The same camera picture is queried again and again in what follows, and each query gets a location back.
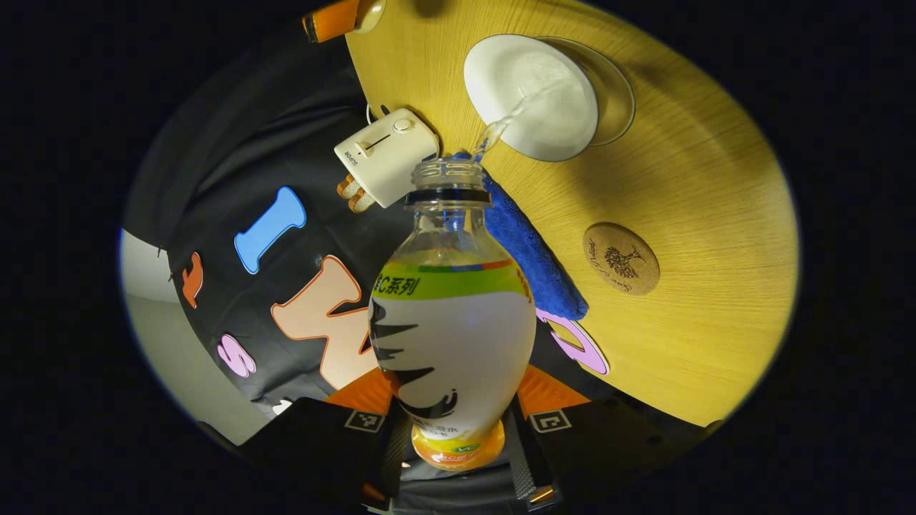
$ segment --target orange bottle bottom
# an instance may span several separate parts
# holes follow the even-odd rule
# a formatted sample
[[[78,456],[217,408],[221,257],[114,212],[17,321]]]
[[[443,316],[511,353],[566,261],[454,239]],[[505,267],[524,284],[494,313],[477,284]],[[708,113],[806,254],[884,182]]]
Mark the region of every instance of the orange bottle bottom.
[[[452,450],[443,450],[444,441],[427,439],[417,429],[417,426],[413,426],[413,430],[410,432],[410,440],[413,442],[413,448],[417,451],[417,455],[423,458],[426,463],[442,470],[462,472],[493,463],[499,457],[499,453],[503,452],[503,445],[506,444],[506,433],[503,431],[503,423],[501,421],[497,422],[489,436],[483,441],[478,440],[478,443],[480,443],[478,446],[458,453],[455,453],[454,450],[463,450],[460,444]],[[454,441],[449,442],[451,444],[446,444],[446,447],[455,445]]]

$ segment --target switch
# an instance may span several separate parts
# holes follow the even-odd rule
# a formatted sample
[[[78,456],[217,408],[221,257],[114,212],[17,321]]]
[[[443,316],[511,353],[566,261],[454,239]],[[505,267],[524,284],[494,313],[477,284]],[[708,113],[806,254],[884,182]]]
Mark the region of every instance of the switch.
[[[395,121],[394,128],[398,134],[407,134],[413,130],[413,121],[409,118],[401,118]]]
[[[366,143],[355,141],[353,146],[356,148],[356,155],[368,158],[369,154],[371,154],[369,149],[372,148],[372,145],[367,145]]]

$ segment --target orange object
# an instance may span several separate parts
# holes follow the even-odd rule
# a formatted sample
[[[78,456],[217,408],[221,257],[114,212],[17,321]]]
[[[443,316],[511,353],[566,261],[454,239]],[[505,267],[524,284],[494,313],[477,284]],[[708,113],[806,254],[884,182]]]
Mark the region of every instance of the orange object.
[[[539,502],[543,502],[547,499],[552,499],[552,498],[553,498],[553,487],[547,486],[547,487],[542,488],[538,492],[536,492],[534,495],[532,495],[528,499],[528,501],[531,504],[538,504]]]
[[[359,0],[343,0],[302,17],[302,27],[312,43],[323,43],[356,27]]]
[[[559,410],[586,402],[589,402],[587,397],[532,365],[528,365],[518,385],[518,403],[525,419],[531,413]]]
[[[374,499],[374,500],[385,500],[385,499],[387,499],[387,498],[385,497],[385,494],[383,494],[382,492],[378,491],[378,488],[373,487],[373,486],[370,485],[369,483],[363,483],[363,495],[364,495],[367,499]]]
[[[198,253],[191,254],[191,272],[187,269],[181,271],[181,293],[184,300],[188,301],[192,309],[197,309],[197,294],[201,292],[203,286],[203,267],[201,266],[201,255]]]
[[[331,404],[387,414],[391,406],[391,387],[379,368],[373,368],[324,400]]]

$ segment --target white wall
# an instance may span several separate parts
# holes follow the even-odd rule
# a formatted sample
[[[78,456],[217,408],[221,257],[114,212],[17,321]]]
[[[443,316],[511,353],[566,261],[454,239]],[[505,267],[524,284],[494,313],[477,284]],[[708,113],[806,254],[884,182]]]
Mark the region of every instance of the white wall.
[[[165,251],[122,234],[121,277],[125,303],[143,354],[174,400],[239,445],[269,419],[229,381],[203,349],[168,281]]]
[[[178,303],[169,281],[169,256],[125,230],[121,231],[121,281],[125,291],[151,301]]]

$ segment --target microfiber cloth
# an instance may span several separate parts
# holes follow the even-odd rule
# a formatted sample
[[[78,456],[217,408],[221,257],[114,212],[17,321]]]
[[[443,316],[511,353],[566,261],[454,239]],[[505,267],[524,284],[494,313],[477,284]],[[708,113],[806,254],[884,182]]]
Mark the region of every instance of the microfiber cloth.
[[[453,158],[470,159],[471,155],[458,152]],[[567,320],[582,320],[588,311],[582,294],[557,263],[528,217],[486,170],[484,188],[490,193],[493,203],[493,207],[486,211],[486,230],[521,267],[531,286],[535,307]]]

